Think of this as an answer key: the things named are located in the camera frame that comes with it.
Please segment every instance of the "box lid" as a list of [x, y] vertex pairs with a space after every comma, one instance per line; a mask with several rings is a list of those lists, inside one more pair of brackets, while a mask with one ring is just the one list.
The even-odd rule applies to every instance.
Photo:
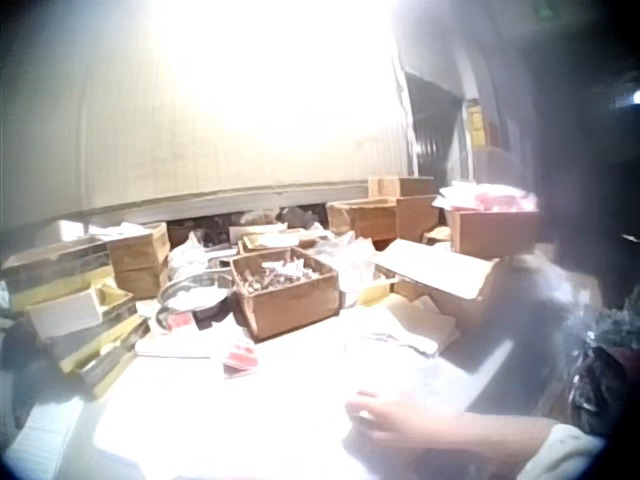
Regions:
[[396, 240], [376, 255], [374, 263], [414, 282], [471, 300], [478, 297], [495, 261]]

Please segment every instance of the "sleeve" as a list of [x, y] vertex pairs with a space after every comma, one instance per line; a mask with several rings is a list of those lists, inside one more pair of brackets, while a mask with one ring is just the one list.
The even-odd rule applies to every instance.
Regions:
[[604, 446], [604, 440], [570, 425], [556, 425], [540, 450], [518, 475], [518, 480], [577, 478]]

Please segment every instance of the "wall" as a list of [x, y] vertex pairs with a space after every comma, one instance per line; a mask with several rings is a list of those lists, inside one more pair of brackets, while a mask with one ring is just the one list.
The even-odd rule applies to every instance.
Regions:
[[3, 227], [406, 173], [385, 5], [39, 6], [3, 65]]

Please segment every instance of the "hand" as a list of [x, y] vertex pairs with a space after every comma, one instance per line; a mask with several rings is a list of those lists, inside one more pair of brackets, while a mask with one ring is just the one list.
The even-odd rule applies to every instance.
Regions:
[[384, 401], [359, 392], [346, 404], [349, 416], [360, 419], [364, 433], [375, 443], [389, 447], [436, 448], [447, 436], [447, 424], [460, 414], [433, 411], [407, 402]]

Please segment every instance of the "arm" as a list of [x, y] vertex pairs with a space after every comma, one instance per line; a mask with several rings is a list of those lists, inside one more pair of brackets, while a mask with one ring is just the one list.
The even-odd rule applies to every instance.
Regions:
[[365, 433], [381, 445], [466, 450], [502, 466], [524, 465], [556, 424], [545, 418], [434, 412], [361, 394], [347, 403], [347, 411], [366, 412], [371, 421]]

